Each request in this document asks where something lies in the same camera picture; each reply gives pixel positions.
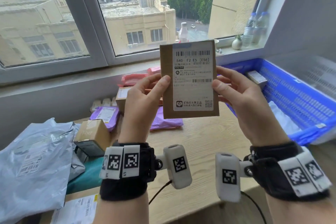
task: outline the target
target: left hand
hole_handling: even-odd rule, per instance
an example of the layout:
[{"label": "left hand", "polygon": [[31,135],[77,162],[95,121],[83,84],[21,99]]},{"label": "left hand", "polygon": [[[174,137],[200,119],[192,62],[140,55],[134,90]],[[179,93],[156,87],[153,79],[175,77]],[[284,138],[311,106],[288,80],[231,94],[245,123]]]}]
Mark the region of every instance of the left hand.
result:
[{"label": "left hand", "polygon": [[[140,80],[128,91],[119,143],[146,142],[149,129],[159,108],[160,98],[169,83],[168,75],[161,78],[161,74],[154,74]],[[145,89],[151,87],[153,89],[145,95]]]}]

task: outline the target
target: blue basket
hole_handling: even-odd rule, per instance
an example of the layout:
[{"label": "blue basket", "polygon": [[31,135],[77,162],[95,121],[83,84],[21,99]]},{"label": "blue basket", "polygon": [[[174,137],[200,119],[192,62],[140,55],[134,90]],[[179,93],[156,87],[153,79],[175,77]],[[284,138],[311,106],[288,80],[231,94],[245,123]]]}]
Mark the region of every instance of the blue basket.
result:
[{"label": "blue basket", "polygon": [[252,59],[224,65],[242,74],[256,70],[268,83],[263,89],[267,102],[273,101],[301,129],[288,135],[307,145],[336,126],[336,102],[298,81],[264,59]]}]

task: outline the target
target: black cable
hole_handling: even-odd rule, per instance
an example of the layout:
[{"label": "black cable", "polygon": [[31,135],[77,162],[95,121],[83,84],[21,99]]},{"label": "black cable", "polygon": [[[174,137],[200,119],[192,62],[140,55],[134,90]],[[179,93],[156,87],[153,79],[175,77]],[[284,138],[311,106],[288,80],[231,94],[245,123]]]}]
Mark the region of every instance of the black cable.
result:
[{"label": "black cable", "polygon": [[248,197],[248,198],[254,203],[254,205],[258,208],[259,213],[261,214],[261,217],[262,217],[262,219],[263,219],[263,221],[264,221],[264,224],[267,224],[267,222],[266,222],[266,218],[265,218],[263,212],[261,211],[259,205],[256,203],[256,201],[254,201],[253,198],[251,198],[251,197],[250,197],[248,194],[246,194],[245,192],[241,191],[240,193],[241,193],[242,195]]},{"label": "black cable", "polygon": [[161,189],[159,189],[159,191],[153,196],[153,198],[149,201],[149,205],[151,204],[151,202],[154,200],[154,198],[165,188],[167,187],[169,184],[171,184],[173,182],[173,180],[170,180],[169,182],[167,182],[165,185],[162,186]]}]

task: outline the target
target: forearm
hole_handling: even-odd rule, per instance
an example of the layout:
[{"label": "forearm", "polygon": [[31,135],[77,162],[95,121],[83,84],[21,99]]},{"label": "forearm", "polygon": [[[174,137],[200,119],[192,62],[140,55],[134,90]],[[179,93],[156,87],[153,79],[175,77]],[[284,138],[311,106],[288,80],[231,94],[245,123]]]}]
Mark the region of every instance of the forearm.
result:
[{"label": "forearm", "polygon": [[316,202],[288,202],[266,194],[274,224],[336,223],[336,211],[329,199]]},{"label": "forearm", "polygon": [[101,200],[93,224],[148,224],[148,194],[127,201]]}]

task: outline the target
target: right hand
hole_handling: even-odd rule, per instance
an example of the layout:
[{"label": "right hand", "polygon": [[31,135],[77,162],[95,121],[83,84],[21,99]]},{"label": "right hand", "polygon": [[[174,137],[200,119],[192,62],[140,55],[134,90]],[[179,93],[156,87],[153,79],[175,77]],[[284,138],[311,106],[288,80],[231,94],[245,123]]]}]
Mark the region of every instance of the right hand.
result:
[{"label": "right hand", "polygon": [[289,141],[260,88],[241,73],[217,66],[213,89],[219,100],[230,104],[239,126],[254,146],[278,145]]}]

